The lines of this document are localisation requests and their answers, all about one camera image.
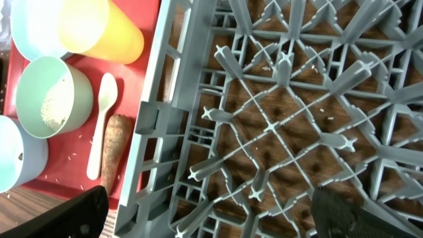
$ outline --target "plastic spoon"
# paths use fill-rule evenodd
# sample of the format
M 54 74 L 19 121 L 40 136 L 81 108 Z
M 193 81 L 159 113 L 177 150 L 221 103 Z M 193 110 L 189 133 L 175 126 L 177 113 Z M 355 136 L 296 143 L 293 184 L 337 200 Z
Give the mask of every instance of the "plastic spoon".
M 100 92 L 98 93 L 98 119 L 87 167 L 87 176 L 91 180 L 96 180 L 100 175 L 104 123 L 107 112 L 116 102 L 117 98 L 118 86 L 116 80 L 110 73 L 105 73 L 101 79 Z

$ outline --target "black object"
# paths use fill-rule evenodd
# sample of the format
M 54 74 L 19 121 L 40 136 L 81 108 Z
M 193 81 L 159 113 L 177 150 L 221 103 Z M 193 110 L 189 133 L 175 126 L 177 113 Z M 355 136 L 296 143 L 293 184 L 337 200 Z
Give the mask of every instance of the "black object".
M 319 238 L 414 238 L 329 190 L 314 191 L 311 214 Z
M 108 213 L 108 196 L 96 186 L 38 217 L 8 230 L 0 238 L 99 237 Z

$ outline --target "wooden table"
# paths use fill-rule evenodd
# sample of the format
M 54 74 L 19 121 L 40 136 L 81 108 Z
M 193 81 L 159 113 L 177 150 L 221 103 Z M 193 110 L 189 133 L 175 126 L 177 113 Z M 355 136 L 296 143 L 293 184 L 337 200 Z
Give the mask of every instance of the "wooden table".
M 64 201 L 25 188 L 14 188 L 0 194 L 0 233 L 29 221 Z M 112 236 L 115 219 L 116 212 L 109 212 L 100 237 Z

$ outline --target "dish rack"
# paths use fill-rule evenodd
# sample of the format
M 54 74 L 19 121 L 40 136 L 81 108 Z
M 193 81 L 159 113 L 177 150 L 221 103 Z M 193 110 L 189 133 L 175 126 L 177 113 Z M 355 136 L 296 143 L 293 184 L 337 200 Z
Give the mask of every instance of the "dish rack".
M 313 237 L 321 186 L 423 236 L 422 8 L 162 0 L 115 236 Z

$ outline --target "light blue bowl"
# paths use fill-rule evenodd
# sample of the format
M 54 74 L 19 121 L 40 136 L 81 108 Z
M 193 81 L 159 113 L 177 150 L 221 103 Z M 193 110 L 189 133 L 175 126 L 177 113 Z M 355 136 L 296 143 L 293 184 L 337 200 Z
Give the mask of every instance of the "light blue bowl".
M 58 17 L 62 0 L 14 0 L 11 32 L 20 54 L 32 61 L 40 56 L 66 59 L 69 53 L 60 43 Z

